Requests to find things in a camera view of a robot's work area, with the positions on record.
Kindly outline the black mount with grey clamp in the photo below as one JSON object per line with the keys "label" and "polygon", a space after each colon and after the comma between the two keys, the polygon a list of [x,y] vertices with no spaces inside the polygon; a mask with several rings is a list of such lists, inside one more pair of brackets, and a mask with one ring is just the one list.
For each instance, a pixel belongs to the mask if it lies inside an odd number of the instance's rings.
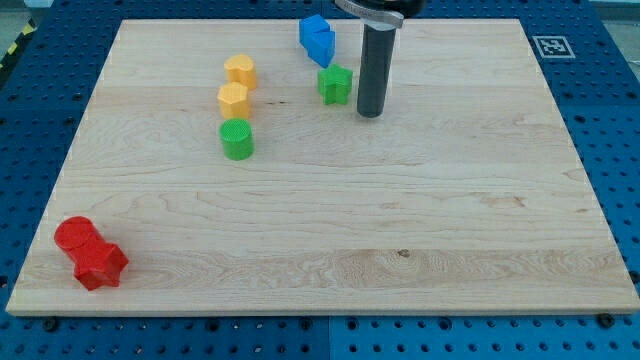
{"label": "black mount with grey clamp", "polygon": [[418,15],[426,0],[335,0],[346,13],[375,29],[399,29],[404,20]]}

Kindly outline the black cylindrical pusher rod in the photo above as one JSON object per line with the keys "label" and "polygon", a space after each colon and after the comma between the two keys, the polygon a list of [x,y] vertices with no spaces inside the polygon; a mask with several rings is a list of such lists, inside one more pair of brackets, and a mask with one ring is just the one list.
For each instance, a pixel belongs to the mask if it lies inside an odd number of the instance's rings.
{"label": "black cylindrical pusher rod", "polygon": [[357,112],[366,118],[383,113],[396,29],[364,25],[357,95]]}

